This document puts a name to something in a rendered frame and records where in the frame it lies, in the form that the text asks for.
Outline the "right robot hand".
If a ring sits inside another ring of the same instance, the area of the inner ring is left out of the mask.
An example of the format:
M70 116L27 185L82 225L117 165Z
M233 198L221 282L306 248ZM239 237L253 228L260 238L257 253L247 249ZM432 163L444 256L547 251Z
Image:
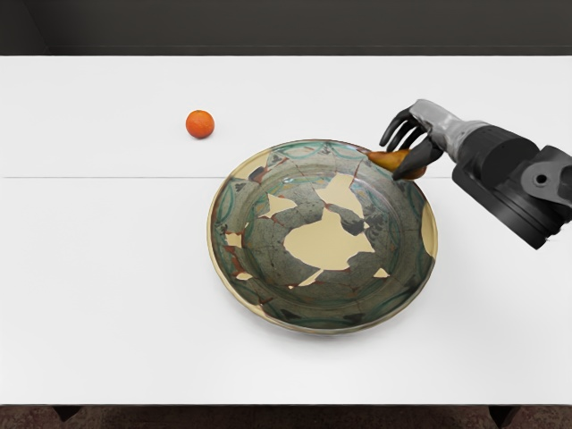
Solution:
M390 122L379 145L387 152L410 148L421 135L425 138L405 156L392 174L396 180L427 166L447 153L457 163L462 144L470 133L489 126L483 121L463 121L442 106L425 99L400 111Z

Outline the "patterned green and cream plate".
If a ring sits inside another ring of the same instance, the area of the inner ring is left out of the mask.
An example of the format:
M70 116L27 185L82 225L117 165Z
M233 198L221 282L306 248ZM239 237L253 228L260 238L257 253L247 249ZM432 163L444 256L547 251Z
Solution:
M432 208L364 148L306 139L234 169L207 218L214 269L244 307L299 332L356 332L398 314L428 282Z

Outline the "round orange fruit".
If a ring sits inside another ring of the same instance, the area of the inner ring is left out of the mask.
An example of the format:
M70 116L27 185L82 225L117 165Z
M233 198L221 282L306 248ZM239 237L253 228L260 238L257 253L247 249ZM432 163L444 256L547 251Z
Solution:
M195 110L188 114L185 127L191 137L205 139L214 132L215 120L209 112Z

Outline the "brown-yellow pear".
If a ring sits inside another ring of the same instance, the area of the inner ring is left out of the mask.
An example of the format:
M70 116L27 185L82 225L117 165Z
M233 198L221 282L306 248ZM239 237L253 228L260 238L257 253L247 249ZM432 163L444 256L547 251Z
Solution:
M367 154L367 157L372 163L382 167L389 172L394 172L398 169L409 152L409 149L401 149L393 152L371 151ZM415 169L412 172L408 172L405 176L403 176L403 179L415 180L422 177L425 172L426 167L424 166Z

